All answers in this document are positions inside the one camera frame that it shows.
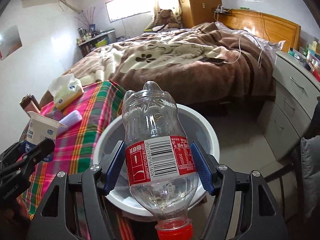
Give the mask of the left hand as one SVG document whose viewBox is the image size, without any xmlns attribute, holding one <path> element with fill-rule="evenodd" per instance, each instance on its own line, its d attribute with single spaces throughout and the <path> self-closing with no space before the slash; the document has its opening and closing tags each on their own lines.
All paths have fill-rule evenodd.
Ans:
<svg viewBox="0 0 320 240">
<path fill-rule="evenodd" d="M 17 197 L 16 200 L 13 202 L 12 210 L 14 213 L 14 220 L 30 219 L 29 212 L 26 208 L 25 202 L 22 199 L 22 196 Z"/>
</svg>

